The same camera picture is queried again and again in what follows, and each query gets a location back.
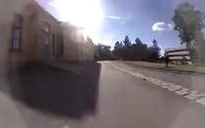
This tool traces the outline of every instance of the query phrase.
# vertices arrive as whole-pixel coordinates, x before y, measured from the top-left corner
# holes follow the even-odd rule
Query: blue sky
[[[180,40],[173,30],[171,19],[176,6],[185,1],[205,13],[205,0],[101,0],[104,17],[100,28],[94,32],[94,42],[113,46],[128,35],[132,42],[138,37],[148,45],[156,39],[162,49],[179,46]],[[44,8],[59,19],[61,12],[56,11],[50,2],[39,0]]]

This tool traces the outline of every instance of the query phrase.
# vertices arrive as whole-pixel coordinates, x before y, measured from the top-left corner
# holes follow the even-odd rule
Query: cloud
[[[170,31],[173,28],[173,24],[166,24],[164,22],[157,22],[152,26],[153,31]]]
[[[119,17],[119,16],[106,16],[106,18],[114,19],[114,20],[122,20],[122,19],[124,19],[123,17]]]

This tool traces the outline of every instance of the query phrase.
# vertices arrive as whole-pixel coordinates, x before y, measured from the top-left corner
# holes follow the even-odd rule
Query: building facade
[[[0,0],[0,64],[93,60],[93,43],[34,0]]]

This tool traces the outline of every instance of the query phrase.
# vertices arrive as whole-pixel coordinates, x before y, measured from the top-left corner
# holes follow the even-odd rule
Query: curb
[[[119,66],[116,66],[115,64],[112,64],[110,62],[105,62],[105,63],[111,65],[112,67],[114,67],[114,68],[116,68],[124,73],[127,73],[131,76],[140,78],[140,79],[145,80],[147,82],[150,82],[154,85],[157,85],[161,88],[164,88],[164,89],[166,89],[170,92],[173,92],[177,95],[183,96],[190,101],[194,101],[194,102],[197,102],[197,103],[205,106],[205,93],[201,93],[201,92],[198,92],[198,91],[195,91],[192,89],[188,89],[188,88],[182,87],[180,85],[176,85],[174,83],[165,82],[165,81],[159,80],[157,78],[143,75],[143,74],[138,73],[138,72],[129,71],[129,70],[126,70],[126,69],[121,68]]]

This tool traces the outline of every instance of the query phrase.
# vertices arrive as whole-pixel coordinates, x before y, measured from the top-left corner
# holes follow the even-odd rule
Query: window
[[[14,15],[14,20],[12,24],[12,50],[21,50],[22,42],[22,22],[23,18],[19,14]]]

